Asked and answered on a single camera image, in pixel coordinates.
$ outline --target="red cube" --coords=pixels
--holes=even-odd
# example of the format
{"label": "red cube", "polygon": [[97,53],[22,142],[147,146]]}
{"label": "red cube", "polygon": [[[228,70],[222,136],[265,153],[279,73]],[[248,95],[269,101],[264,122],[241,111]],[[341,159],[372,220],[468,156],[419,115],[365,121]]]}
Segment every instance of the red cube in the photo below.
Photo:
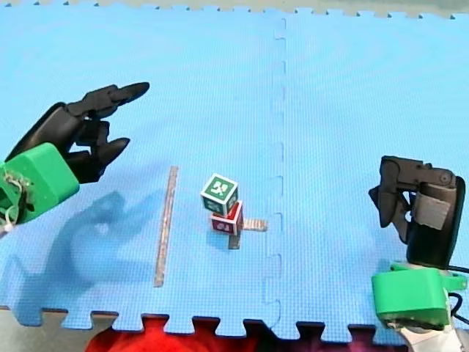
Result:
{"label": "red cube", "polygon": [[243,229],[243,202],[238,200],[227,216],[212,213],[210,220],[212,222],[212,228],[215,231],[238,236]]}

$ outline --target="stacked cubes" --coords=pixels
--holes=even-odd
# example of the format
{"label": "stacked cubes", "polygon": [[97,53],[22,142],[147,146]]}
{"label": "stacked cubes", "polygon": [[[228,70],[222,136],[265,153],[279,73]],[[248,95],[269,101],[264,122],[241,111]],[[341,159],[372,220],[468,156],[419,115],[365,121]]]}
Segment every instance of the stacked cubes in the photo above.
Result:
{"label": "stacked cubes", "polygon": [[237,183],[213,174],[200,192],[204,208],[211,212],[215,231],[238,236],[243,229],[243,202],[238,199]]}

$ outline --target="gray floor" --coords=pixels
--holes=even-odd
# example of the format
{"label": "gray floor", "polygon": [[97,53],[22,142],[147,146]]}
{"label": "gray floor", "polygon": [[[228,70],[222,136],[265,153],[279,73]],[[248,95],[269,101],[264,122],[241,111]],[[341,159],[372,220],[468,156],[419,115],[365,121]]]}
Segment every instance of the gray floor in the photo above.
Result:
{"label": "gray floor", "polygon": [[[99,1],[108,4],[111,0]],[[141,3],[155,3],[161,7],[172,4],[188,5],[198,9],[204,5],[216,5],[222,10],[243,5],[253,11],[264,8],[277,8],[292,12],[296,7],[312,7],[315,12],[324,13],[326,9],[339,8],[347,14],[354,15],[358,10],[374,10],[379,16],[386,16],[390,11],[407,12],[410,17],[417,17],[419,13],[430,12],[448,18],[456,12],[469,12],[469,0],[125,0],[126,4],[138,6]],[[9,312],[0,312],[0,351],[8,352],[82,352],[89,339],[100,330],[107,328],[112,320],[95,319],[95,329],[92,331],[71,331],[60,328],[64,315],[58,313],[44,314],[44,325],[40,328],[24,328],[19,326]]]}

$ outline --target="green 3d printed part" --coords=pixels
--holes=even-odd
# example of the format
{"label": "green 3d printed part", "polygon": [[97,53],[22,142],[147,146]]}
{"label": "green 3d printed part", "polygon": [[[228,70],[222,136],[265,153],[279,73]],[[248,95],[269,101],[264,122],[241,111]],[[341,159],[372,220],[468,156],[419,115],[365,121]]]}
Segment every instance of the green 3d printed part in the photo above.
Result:
{"label": "green 3d printed part", "polygon": [[465,277],[436,268],[395,264],[392,269],[372,277],[376,314],[384,324],[405,321],[441,329],[449,324],[447,292],[464,290]]}
{"label": "green 3d printed part", "polygon": [[21,194],[26,206],[18,223],[37,218],[78,192],[80,184],[59,151],[50,143],[27,150],[0,164],[0,213],[18,217]]}

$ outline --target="cable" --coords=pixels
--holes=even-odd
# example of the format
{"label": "cable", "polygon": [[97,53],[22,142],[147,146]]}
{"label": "cable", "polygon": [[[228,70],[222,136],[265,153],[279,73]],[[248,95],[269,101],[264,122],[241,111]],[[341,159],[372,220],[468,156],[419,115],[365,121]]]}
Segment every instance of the cable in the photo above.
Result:
{"label": "cable", "polygon": [[460,320],[462,321],[464,324],[468,324],[469,325],[469,320],[462,317],[461,315],[457,314],[457,311],[461,308],[462,306],[462,296],[458,293],[455,293],[455,292],[451,292],[448,294],[449,297],[455,297],[457,299],[457,302],[456,304],[454,305],[454,307],[451,309],[451,316],[452,317],[455,317],[457,320]]}
{"label": "cable", "polygon": [[458,272],[460,272],[460,273],[469,274],[469,268],[463,268],[462,266],[452,266],[452,265],[449,265],[449,266],[448,266],[448,270],[450,270],[450,271],[458,271]]}

